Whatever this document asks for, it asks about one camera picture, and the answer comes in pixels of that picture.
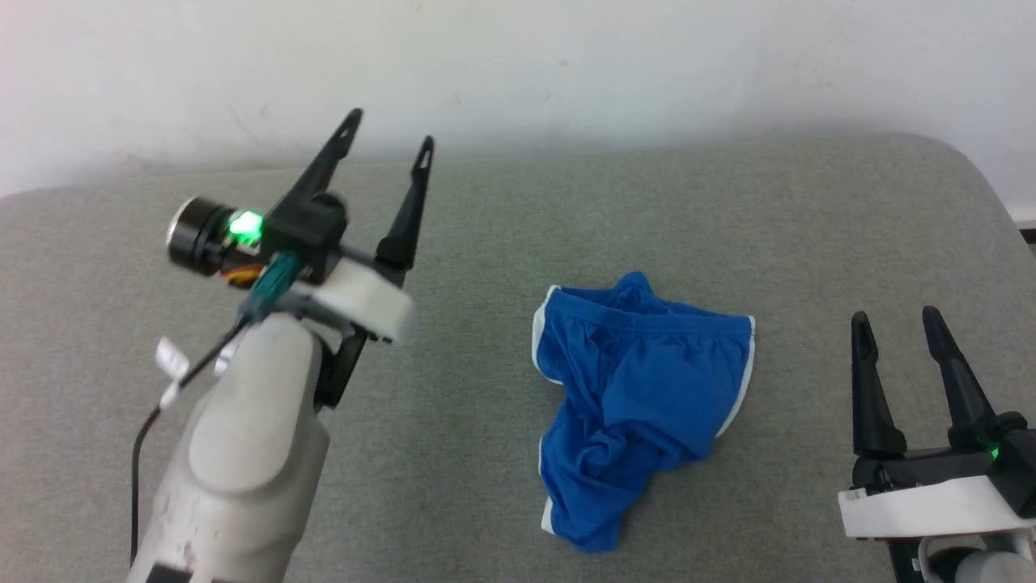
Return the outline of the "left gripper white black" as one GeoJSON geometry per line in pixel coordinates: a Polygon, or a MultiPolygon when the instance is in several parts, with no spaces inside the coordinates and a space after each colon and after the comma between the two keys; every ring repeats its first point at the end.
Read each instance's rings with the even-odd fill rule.
{"type": "MultiPolygon", "coordinates": [[[[316,222],[314,215],[326,213],[329,207],[321,196],[329,188],[339,163],[348,155],[364,113],[359,108],[349,111],[295,184],[275,204],[275,218],[310,223],[316,222]]],[[[340,244],[339,262],[325,281],[304,282],[300,272],[266,315],[287,313],[339,332],[341,339],[336,347],[321,347],[314,398],[319,409],[339,405],[369,341],[403,343],[410,336],[415,303],[404,292],[403,284],[418,258],[434,151],[435,140],[428,135],[412,164],[410,187],[373,256],[340,244]]],[[[170,261],[199,275],[221,276],[233,287],[244,289],[248,295],[257,276],[274,265],[274,259],[288,254],[262,253],[263,218],[203,197],[190,199],[168,229],[170,261]]],[[[258,325],[264,318],[249,326],[258,325]]]]}

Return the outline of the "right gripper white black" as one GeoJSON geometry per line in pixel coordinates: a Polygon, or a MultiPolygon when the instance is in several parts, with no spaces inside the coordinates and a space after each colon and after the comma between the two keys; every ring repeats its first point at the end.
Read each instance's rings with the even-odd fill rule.
{"type": "MultiPolygon", "coordinates": [[[[897,583],[1036,583],[1036,519],[1021,519],[988,473],[999,444],[996,417],[943,314],[923,307],[930,357],[942,374],[955,450],[984,450],[983,474],[903,488],[854,487],[839,493],[845,535],[881,540],[897,583]]],[[[906,438],[896,428],[880,374],[877,340],[864,311],[851,318],[852,450],[867,460],[897,460],[906,438]]]]}

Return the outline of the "blue shorts white trim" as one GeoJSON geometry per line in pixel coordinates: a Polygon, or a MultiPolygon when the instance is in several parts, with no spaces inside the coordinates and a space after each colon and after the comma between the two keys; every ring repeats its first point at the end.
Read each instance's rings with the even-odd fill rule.
{"type": "Polygon", "coordinates": [[[754,373],[756,321],[666,301],[648,276],[552,285],[533,314],[530,358],[565,390],[539,439],[541,528],[581,552],[618,545],[652,476],[709,457],[754,373]]]}

